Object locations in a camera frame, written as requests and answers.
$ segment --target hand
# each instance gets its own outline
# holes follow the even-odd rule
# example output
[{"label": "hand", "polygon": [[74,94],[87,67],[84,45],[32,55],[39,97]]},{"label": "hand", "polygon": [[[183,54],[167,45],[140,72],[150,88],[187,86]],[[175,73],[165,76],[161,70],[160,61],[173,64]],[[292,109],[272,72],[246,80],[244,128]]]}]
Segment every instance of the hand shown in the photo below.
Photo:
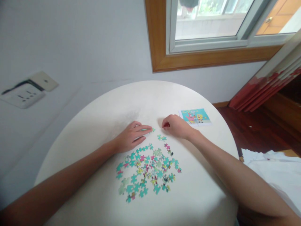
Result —
[{"label": "hand", "polygon": [[132,122],[116,138],[110,141],[114,146],[114,152],[122,153],[132,150],[145,140],[143,135],[149,133],[151,129],[151,126],[142,125],[141,122]]},{"label": "hand", "polygon": [[198,130],[192,128],[177,115],[169,115],[162,122],[162,128],[177,138],[189,139]]}]

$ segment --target electrical socket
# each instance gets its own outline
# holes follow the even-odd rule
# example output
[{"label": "electrical socket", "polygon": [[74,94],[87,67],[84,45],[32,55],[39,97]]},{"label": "electrical socket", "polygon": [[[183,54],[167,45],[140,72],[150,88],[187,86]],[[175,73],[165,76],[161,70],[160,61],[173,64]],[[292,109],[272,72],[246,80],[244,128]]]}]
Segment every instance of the electrical socket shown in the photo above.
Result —
[{"label": "electrical socket", "polygon": [[38,84],[40,87],[42,87],[44,90],[48,92],[53,90],[55,87],[59,85],[48,74],[42,71],[30,76],[29,79],[32,80],[34,83]]},{"label": "electrical socket", "polygon": [[12,89],[11,91],[1,94],[0,99],[24,109],[33,105],[43,96],[45,96],[44,92],[38,90],[33,85],[26,83]]}]

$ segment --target finger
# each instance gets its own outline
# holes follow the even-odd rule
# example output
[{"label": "finger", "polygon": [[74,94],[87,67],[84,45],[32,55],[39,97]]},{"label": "finger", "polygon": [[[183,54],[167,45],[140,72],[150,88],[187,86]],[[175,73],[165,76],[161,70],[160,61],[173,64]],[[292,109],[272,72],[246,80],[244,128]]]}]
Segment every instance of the finger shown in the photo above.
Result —
[{"label": "finger", "polygon": [[145,139],[146,139],[145,137],[139,137],[137,140],[133,142],[133,148],[141,144]]},{"label": "finger", "polygon": [[135,128],[136,126],[140,126],[141,125],[141,122],[138,122],[138,121],[133,121],[129,126],[131,128]]},{"label": "finger", "polygon": [[165,126],[163,127],[164,130],[169,131],[170,130],[170,126]]},{"label": "finger", "polygon": [[138,132],[135,132],[135,136],[136,137],[141,137],[145,134],[148,134],[149,132],[151,132],[152,130],[151,129],[147,129],[147,130],[142,130],[142,131],[138,131]]},{"label": "finger", "polygon": [[152,127],[151,126],[146,126],[146,125],[140,125],[140,126],[137,126],[133,129],[134,132],[137,132],[137,131],[140,131],[140,130],[145,130],[145,129],[151,129]]},{"label": "finger", "polygon": [[164,128],[164,127],[166,127],[166,126],[170,126],[170,124],[169,124],[170,116],[172,116],[172,115],[169,115],[169,116],[167,116],[165,119],[163,119],[163,122],[162,122],[162,128]]}]

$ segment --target left hand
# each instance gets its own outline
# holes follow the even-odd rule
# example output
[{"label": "left hand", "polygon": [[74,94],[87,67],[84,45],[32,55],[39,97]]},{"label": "left hand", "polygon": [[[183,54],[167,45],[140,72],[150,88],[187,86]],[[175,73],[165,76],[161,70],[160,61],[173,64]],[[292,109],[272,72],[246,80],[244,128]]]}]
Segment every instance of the left hand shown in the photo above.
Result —
[{"label": "left hand", "polygon": [[127,152],[141,144],[145,140],[143,135],[151,132],[151,129],[151,126],[142,125],[141,122],[134,121],[110,143],[114,145],[115,153]]}]

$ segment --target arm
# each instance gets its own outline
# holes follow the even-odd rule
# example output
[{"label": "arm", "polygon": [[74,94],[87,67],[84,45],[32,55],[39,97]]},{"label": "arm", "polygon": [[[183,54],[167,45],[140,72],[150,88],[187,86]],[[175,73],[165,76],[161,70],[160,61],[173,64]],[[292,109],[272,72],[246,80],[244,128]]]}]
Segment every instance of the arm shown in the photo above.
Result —
[{"label": "arm", "polygon": [[142,143],[145,140],[143,135],[149,133],[149,129],[150,126],[134,121],[115,139],[49,177],[7,206],[0,213],[0,220],[4,225],[42,225],[112,155],[129,151]]},{"label": "arm", "polygon": [[251,212],[257,223],[301,225],[301,219],[260,176],[179,116],[169,115],[162,127],[175,137],[190,141],[202,153],[240,206]]}]

